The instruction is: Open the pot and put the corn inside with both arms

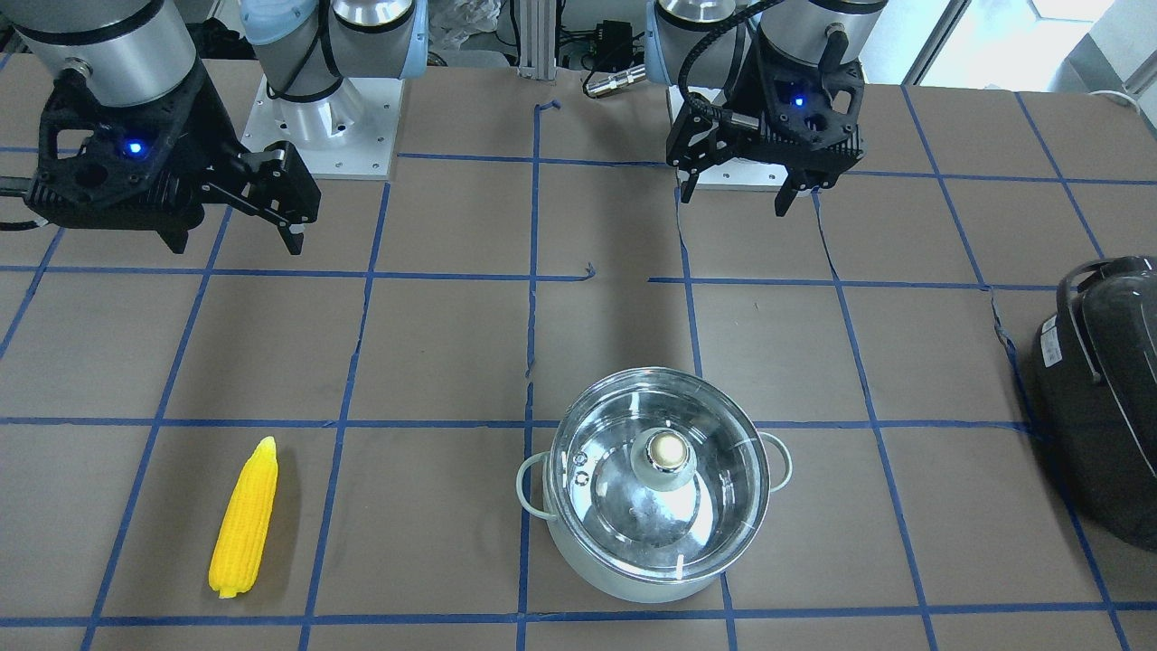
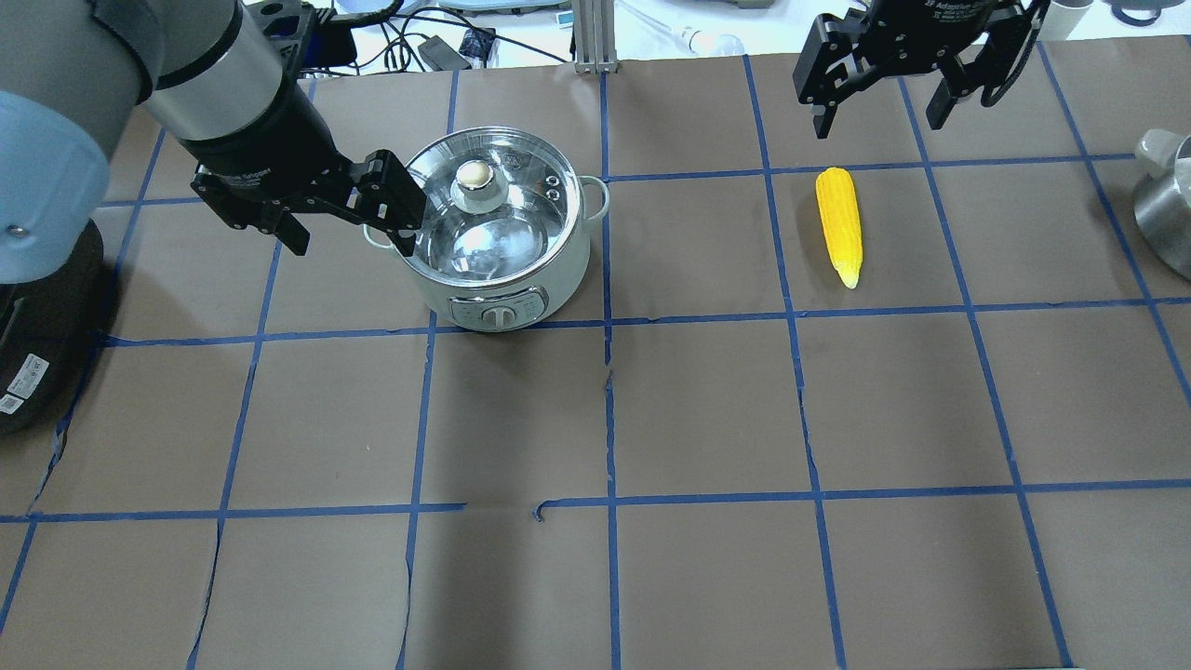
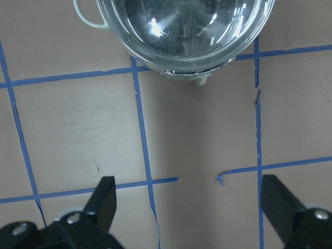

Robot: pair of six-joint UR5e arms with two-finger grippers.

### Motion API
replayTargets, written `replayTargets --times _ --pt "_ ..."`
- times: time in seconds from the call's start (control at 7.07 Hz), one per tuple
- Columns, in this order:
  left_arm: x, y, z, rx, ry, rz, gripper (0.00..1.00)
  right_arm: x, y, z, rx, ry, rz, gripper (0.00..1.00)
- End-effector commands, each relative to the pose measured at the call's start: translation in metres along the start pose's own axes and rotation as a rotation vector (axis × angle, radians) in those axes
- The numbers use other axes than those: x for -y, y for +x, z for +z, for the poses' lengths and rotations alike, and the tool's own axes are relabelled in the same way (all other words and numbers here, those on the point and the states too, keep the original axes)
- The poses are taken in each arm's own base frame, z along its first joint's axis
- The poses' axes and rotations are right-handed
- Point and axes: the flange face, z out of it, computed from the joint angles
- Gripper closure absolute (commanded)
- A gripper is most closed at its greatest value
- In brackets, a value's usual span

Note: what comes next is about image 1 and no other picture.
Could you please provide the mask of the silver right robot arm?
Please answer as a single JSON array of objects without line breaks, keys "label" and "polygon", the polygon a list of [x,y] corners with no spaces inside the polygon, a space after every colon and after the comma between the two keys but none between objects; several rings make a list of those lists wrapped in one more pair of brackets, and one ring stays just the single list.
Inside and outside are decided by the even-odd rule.
[{"label": "silver right robot arm", "polygon": [[148,231],[174,254],[208,204],[265,220],[301,254],[322,198],[305,153],[383,145],[389,106],[359,82],[420,77],[429,53],[426,1],[243,1],[277,131],[252,149],[171,1],[5,1],[3,19],[53,75],[34,176],[3,176],[32,219],[5,234]]}]

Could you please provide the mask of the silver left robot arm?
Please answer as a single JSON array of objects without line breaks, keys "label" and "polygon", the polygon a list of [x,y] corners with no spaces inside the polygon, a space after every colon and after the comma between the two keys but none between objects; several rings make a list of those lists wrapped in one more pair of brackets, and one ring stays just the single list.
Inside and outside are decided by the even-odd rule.
[{"label": "silver left robot arm", "polygon": [[784,167],[776,215],[858,165],[865,91],[860,52],[884,1],[653,1],[644,73],[681,106],[665,160],[688,204],[707,170],[734,160]]}]

